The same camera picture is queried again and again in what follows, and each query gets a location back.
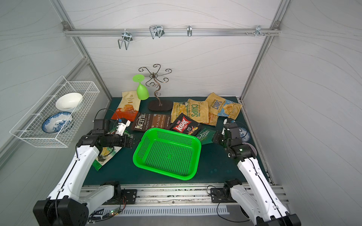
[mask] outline wire basket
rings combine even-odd
[[[71,112],[58,133],[46,133],[42,130],[43,122],[61,110],[55,106],[56,101],[68,93],[83,95],[81,102]],[[67,148],[73,140],[89,109],[99,94],[99,89],[91,81],[67,81],[61,76],[41,99],[10,130],[19,139],[40,148]]]

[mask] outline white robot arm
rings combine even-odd
[[[242,141],[239,127],[235,122],[230,122],[230,119],[225,120],[224,129],[216,134],[214,142],[221,144],[228,156],[237,164],[254,197],[237,179],[226,181],[224,195],[227,199],[235,200],[254,225],[301,225],[298,216],[290,214],[273,192],[256,159],[256,149],[251,144]]]
[[[133,135],[123,135],[130,121],[122,119],[115,134],[107,134],[107,120],[94,121],[94,129],[82,136],[63,177],[46,200],[39,200],[34,215],[40,226],[85,225],[89,215],[107,200],[120,195],[119,183],[99,187],[84,198],[80,190],[88,171],[103,147],[132,147]]]

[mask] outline blue floral plate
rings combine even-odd
[[[43,122],[42,130],[46,133],[58,133],[63,125],[64,129],[70,127],[72,120],[73,117],[71,116],[70,112],[68,111],[58,112],[56,114],[53,114]]]

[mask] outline perforated basket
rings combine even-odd
[[[142,169],[190,180],[197,171],[201,142],[194,136],[165,129],[147,130],[133,154],[133,163]]]

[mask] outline cawston chips bag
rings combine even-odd
[[[209,112],[218,116],[225,116],[236,119],[239,115],[242,105],[211,93],[206,101],[209,104]]]

